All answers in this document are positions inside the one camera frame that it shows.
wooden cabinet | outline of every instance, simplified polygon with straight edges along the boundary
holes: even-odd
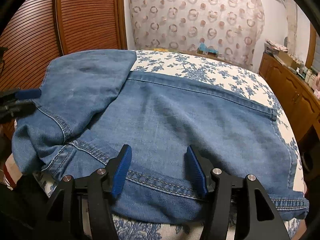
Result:
[[[278,98],[296,140],[300,141],[318,120],[320,102],[303,80],[267,54],[263,55],[259,74]]]

blue denim jeans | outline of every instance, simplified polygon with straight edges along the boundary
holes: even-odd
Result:
[[[57,180],[87,176],[129,144],[132,162],[113,211],[179,224],[208,210],[186,166],[194,144],[228,174],[256,175],[283,220],[305,217],[308,201],[292,190],[297,158],[281,139],[274,109],[202,82],[130,72],[135,60],[135,52],[120,50],[53,60],[37,110],[18,120],[13,136],[20,169]]]

white and blue floral fabric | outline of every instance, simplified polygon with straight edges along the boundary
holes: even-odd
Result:
[[[204,57],[150,50],[138,50],[136,53],[137,61],[132,67],[133,71],[154,72],[197,80],[240,94],[265,106],[276,108],[280,134],[285,143],[295,151],[298,159],[293,190],[304,191],[301,160],[292,129],[279,101],[262,77],[244,68]],[[57,182],[45,173],[37,173],[35,177],[46,194],[50,196]],[[156,224],[135,221],[117,215],[113,215],[113,220],[120,240],[199,239],[203,228],[201,223]],[[86,200],[83,200],[83,221],[84,231],[90,236]],[[299,222],[297,219],[285,222],[290,237],[295,234]],[[234,238],[235,224],[236,215],[230,218],[227,240]]]

silver pin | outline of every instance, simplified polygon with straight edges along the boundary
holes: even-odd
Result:
[[[98,173],[99,175],[105,174],[105,173],[106,173],[106,169],[100,168],[100,169],[97,170],[97,173]]]
[[[248,179],[251,180],[251,181],[255,181],[256,180],[256,176],[254,176],[252,174],[249,174],[248,175]]]
[[[219,175],[219,174],[222,173],[222,171],[221,171],[220,169],[218,169],[218,168],[213,169],[212,172],[213,172],[214,174],[217,174],[217,175]]]
[[[72,179],[71,175],[66,175],[63,177],[63,181],[65,181],[65,182],[68,182],[71,179]]]

wooden wardrobe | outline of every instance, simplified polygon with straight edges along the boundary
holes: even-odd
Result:
[[[0,47],[8,47],[0,90],[38,88],[57,57],[127,49],[123,0],[26,0],[0,36]],[[4,132],[12,137],[13,122]]]

